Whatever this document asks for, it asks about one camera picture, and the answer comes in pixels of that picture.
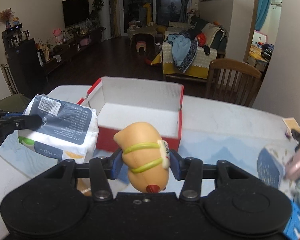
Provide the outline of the yellow hotdog squeeze toy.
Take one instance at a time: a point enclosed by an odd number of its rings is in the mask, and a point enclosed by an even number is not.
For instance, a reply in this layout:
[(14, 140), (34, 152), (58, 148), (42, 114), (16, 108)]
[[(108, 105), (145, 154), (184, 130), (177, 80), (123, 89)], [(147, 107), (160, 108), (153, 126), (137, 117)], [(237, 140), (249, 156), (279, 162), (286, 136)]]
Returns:
[(159, 193), (169, 179), (170, 149), (147, 122), (135, 122), (117, 132), (114, 141), (122, 150), (131, 185), (142, 193)]

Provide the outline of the white blue tissue pack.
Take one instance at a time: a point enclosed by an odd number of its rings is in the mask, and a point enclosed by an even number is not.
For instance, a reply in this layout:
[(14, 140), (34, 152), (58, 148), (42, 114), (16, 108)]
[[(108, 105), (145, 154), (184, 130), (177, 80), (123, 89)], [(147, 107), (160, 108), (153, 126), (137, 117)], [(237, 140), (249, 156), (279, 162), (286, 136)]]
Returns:
[(24, 115), (38, 115), (39, 128), (18, 131), (19, 142), (43, 156), (87, 163), (93, 156), (99, 133), (95, 109), (36, 95)]

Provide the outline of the dark wooden tv cabinet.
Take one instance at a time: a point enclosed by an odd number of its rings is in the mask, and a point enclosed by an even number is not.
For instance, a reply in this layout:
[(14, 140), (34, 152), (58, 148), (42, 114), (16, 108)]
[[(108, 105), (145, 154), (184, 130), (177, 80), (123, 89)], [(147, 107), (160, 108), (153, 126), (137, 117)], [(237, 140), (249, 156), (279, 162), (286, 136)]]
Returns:
[(33, 95), (41, 92), (48, 83), (48, 76), (59, 66), (72, 59), (90, 45), (101, 40), (103, 27), (95, 28), (86, 34), (74, 33), (73, 38), (52, 50), (48, 43), (36, 43), (34, 38), (21, 38), (28, 31), (21, 31), (16, 25), (1, 33), (5, 47), (7, 66), (5, 72), (18, 93)]

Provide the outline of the red cardboard shoe box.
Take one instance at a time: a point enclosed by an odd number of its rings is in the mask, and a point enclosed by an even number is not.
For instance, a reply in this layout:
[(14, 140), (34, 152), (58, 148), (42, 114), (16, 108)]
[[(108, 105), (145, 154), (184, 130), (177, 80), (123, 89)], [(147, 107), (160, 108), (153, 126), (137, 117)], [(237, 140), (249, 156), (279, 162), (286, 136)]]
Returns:
[(170, 149), (178, 150), (183, 123), (184, 87), (178, 83), (101, 77), (78, 105), (97, 112), (99, 134), (96, 148), (114, 152), (113, 136), (135, 122), (154, 126)]

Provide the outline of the wooden dining chair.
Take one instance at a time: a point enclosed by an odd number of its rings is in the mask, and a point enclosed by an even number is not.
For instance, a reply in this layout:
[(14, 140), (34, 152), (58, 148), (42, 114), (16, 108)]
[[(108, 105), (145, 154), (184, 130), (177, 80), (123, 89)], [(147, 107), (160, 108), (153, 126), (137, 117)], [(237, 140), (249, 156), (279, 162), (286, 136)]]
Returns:
[(205, 97), (250, 107), (262, 74), (255, 67), (233, 59), (210, 62)]

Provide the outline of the pink stuffed toy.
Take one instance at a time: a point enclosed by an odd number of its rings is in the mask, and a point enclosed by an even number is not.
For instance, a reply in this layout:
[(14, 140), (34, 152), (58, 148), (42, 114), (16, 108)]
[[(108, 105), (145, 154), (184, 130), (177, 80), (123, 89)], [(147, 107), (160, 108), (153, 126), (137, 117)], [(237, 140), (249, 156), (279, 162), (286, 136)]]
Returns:
[(57, 45), (62, 44), (62, 29), (58, 28), (53, 31), (53, 35), (55, 36), (55, 43)]

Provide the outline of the pink ceramic mug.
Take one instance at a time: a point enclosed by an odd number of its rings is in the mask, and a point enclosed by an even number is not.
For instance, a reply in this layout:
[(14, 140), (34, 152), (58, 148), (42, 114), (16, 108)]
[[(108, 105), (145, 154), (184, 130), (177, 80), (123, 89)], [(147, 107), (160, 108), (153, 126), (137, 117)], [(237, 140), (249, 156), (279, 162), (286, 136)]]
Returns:
[(295, 181), (300, 178), (300, 148), (285, 165), (285, 178)]

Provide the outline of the blue rubber glove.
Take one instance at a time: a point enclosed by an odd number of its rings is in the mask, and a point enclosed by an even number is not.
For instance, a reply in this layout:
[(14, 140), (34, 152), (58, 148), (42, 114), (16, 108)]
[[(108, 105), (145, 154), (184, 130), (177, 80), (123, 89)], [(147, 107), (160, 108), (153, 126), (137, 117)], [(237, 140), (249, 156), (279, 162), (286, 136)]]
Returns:
[(288, 223), (283, 231), (283, 234), (291, 240), (298, 239), (300, 234), (300, 207), (293, 201), (290, 201), (292, 206), (292, 213)]

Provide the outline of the sofa with clothes pile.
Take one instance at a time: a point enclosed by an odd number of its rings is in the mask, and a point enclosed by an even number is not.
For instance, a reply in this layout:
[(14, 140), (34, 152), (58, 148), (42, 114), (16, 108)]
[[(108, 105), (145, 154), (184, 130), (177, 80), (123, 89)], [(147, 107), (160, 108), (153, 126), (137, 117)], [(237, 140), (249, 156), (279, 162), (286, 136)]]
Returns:
[(222, 25), (190, 15), (187, 23), (169, 23), (151, 64), (161, 64), (164, 75), (206, 79), (210, 62), (225, 56), (227, 39)]

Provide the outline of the black flat television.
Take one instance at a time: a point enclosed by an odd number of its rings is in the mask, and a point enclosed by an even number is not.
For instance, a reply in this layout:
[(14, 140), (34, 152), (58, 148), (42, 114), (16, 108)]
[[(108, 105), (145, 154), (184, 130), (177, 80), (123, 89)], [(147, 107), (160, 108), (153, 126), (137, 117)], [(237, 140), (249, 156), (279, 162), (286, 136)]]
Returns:
[(90, 15), (89, 0), (62, 1), (62, 8), (65, 27), (80, 24)]

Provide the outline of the small pink stool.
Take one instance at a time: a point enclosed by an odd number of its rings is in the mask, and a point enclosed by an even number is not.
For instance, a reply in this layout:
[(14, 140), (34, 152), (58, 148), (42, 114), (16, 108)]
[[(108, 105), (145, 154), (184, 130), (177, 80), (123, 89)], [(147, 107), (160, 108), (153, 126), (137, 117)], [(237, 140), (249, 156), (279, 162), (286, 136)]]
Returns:
[(147, 51), (147, 45), (145, 41), (137, 41), (136, 42), (136, 52), (139, 53), (140, 50), (143, 50), (144, 52)]

